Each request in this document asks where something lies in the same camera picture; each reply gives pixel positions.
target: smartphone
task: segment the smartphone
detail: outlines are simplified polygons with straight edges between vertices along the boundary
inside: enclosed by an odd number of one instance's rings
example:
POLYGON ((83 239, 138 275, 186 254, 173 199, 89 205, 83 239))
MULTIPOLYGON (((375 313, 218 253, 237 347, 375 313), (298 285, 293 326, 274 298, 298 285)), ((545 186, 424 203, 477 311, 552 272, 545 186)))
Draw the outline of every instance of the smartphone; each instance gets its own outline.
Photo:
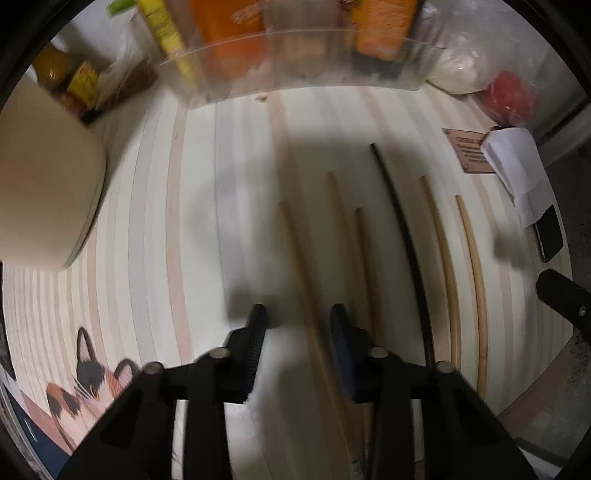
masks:
POLYGON ((534 223, 534 228, 538 237, 542 262, 548 263, 564 246, 554 205, 544 212, 540 220, 534 223))

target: white paper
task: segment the white paper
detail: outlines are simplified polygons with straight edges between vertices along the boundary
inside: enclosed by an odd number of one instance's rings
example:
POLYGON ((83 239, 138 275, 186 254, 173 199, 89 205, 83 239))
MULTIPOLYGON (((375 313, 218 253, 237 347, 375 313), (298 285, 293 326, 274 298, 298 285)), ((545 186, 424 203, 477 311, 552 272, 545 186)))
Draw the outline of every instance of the white paper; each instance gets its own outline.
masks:
POLYGON ((537 222, 554 203, 554 192, 534 138, 525 128, 489 133, 482 153, 513 195, 521 226, 537 222))

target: cat illustration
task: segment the cat illustration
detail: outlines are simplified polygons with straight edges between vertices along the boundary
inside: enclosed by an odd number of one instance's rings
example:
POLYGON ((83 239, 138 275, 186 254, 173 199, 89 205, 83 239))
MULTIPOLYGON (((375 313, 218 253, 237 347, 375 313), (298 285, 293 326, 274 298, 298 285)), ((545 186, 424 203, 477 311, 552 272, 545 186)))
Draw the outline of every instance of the cat illustration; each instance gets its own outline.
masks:
POLYGON ((139 372, 135 362, 128 358, 119 362, 115 372, 99 363, 84 327, 78 330, 76 359, 75 394, 55 383, 47 384, 46 389, 51 415, 72 451, 139 372))

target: metal rivet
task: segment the metal rivet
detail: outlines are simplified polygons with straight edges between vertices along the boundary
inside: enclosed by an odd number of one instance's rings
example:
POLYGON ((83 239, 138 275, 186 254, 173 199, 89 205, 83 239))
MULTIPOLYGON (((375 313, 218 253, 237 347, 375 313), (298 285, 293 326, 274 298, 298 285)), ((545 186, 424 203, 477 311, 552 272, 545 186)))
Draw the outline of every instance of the metal rivet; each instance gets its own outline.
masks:
POLYGON ((437 368, 437 370, 442 374, 450 374, 456 369, 456 367, 453 366, 453 363, 446 362, 445 360, 437 362, 435 368, 437 368))
POLYGON ((388 351, 382 346, 374 346, 369 349, 369 356, 373 358, 386 358, 388 356, 388 351))
POLYGON ((148 375, 155 375, 164 370, 164 366, 160 362, 150 362, 144 367, 144 373, 148 375))
POLYGON ((215 360, 221 360, 230 356, 230 350, 224 346, 219 346, 209 351, 209 356, 215 360))

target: clamp jaw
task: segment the clamp jaw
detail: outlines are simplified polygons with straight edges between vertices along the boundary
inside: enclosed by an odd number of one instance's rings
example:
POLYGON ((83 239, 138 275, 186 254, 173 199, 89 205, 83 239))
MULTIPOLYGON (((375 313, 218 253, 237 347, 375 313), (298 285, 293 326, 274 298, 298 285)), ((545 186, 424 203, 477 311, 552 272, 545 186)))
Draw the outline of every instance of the clamp jaw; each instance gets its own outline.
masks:
POLYGON ((353 327, 345 307, 330 314, 343 385, 355 403, 374 403, 367 480, 414 479, 411 400, 420 399, 427 478, 535 480, 536 474, 488 406, 449 362, 408 364, 353 327))
POLYGON ((195 363, 147 364, 82 440, 58 480, 170 480, 181 399, 188 401, 183 478, 232 480, 223 404, 243 403, 252 391, 266 328, 265 307, 256 304, 244 328, 195 363))

